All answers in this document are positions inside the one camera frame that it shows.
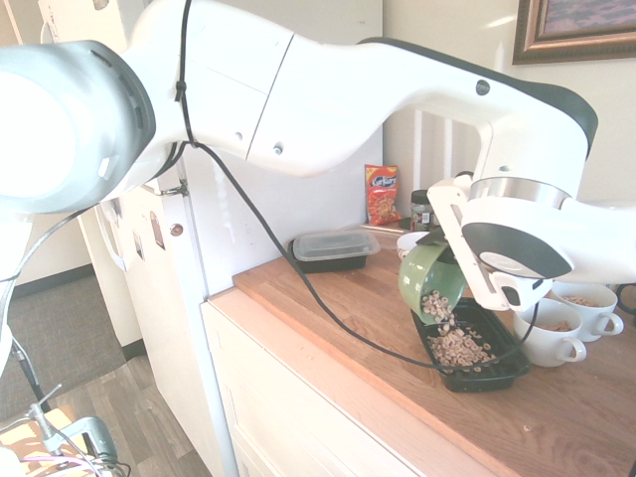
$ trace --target wood floor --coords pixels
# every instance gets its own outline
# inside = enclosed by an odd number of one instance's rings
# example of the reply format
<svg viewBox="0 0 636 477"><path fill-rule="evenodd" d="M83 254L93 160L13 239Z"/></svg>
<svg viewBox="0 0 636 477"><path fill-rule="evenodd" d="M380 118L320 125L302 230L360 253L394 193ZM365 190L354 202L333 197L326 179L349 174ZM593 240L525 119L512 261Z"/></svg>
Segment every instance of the wood floor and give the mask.
<svg viewBox="0 0 636 477"><path fill-rule="evenodd" d="M119 460L131 477L210 477L199 454L163 400L146 357L51 399L69 404L77 418L104 420Z"/></svg>

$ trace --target glass jar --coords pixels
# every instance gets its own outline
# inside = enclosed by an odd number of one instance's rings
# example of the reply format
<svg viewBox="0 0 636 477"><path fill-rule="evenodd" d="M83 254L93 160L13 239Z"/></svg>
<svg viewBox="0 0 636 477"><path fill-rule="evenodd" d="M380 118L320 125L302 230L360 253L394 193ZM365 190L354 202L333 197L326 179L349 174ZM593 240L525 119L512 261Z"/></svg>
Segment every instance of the glass jar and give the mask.
<svg viewBox="0 0 636 477"><path fill-rule="evenodd" d="M426 190L410 194L410 229L413 232L429 232L433 228L433 207Z"/></svg>

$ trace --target black food container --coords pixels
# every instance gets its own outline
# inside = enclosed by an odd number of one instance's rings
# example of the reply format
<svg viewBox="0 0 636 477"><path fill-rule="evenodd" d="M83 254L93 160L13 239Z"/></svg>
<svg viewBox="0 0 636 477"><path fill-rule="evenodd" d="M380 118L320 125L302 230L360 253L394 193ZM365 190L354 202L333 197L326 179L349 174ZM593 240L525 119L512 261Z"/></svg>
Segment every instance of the black food container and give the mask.
<svg viewBox="0 0 636 477"><path fill-rule="evenodd" d="M299 260L294 255L294 240L287 246L287 253L291 255L293 260L298 264L300 269L305 273L323 273L325 271L344 271L364 268L367 264L367 256L349 256L347 258L329 258L324 260L304 261Z"/></svg>
<svg viewBox="0 0 636 477"><path fill-rule="evenodd" d="M472 298L459 300L453 313L455 321L461 329L466 331L466 327L470 326L482 337L481 339L473 338L478 345L490 344L490 354L497 357L502 356L519 343L492 311L482 308ZM428 340L429 337L439 337L439 325L425 325L416 314L411 312L411 315L431 363L439 365L440 363L435 358ZM450 391L454 393L481 393L509 388L516 378L529 373L532 365L521 349L517 349L503 360L480 368L481 372L475 370L452 371L452 373L445 370L437 371L444 385Z"/></svg>
<svg viewBox="0 0 636 477"><path fill-rule="evenodd" d="M361 230L310 234L292 240L287 251L305 273L362 268L380 250L378 240Z"/></svg>

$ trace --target white refrigerator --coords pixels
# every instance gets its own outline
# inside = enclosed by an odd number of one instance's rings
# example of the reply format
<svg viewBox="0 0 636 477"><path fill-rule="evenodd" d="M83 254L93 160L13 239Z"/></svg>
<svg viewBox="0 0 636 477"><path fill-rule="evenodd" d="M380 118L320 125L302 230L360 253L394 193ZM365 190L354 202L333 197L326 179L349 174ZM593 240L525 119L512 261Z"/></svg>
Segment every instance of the white refrigerator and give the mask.
<svg viewBox="0 0 636 477"><path fill-rule="evenodd" d="M90 38L86 19L76 35L71 27L62 31L63 25L73 22L61 16L72 14L73 9L61 5L79 0L40 1L45 21L56 24L50 27L56 29L58 39ZM126 15L120 8L125 3L110 0L106 7L119 10L110 13L108 18L115 20L109 25L124 35L128 27L117 25L116 18ZM325 43L355 44L382 34L382 0L224 3ZM90 20L99 21L98 14L90 12ZM99 32L105 38L103 31L102 21ZM382 150L379 129L345 163L312 178L265 171L218 152L286 243L302 234L363 223L364 165L382 164ZM236 477L200 306L209 296L231 287L235 274L277 258L278 252L223 172L200 150L186 149L172 170L110 204L108 216L114 235L111 246L125 269L159 391L211 473Z"/></svg>

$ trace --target cup handle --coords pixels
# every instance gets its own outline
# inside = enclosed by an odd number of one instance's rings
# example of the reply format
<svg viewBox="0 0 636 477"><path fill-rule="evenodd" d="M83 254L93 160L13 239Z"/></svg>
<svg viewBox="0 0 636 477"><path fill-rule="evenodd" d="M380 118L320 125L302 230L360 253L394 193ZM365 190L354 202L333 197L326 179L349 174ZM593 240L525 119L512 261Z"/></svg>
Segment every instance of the cup handle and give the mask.
<svg viewBox="0 0 636 477"><path fill-rule="evenodd" d="M607 331L605 328L610 321L614 327ZM615 315L614 313L601 313L600 319L596 322L596 326L594 326L593 334L601 336L618 335L619 333L622 333L623 328L623 320L620 319L620 316Z"/></svg>
<svg viewBox="0 0 636 477"><path fill-rule="evenodd" d="M574 356L571 356L571 348L574 348ZM556 357L563 361L576 363L577 361L583 361L586 356L585 345L578 338L566 336L563 338L563 343L561 343Z"/></svg>

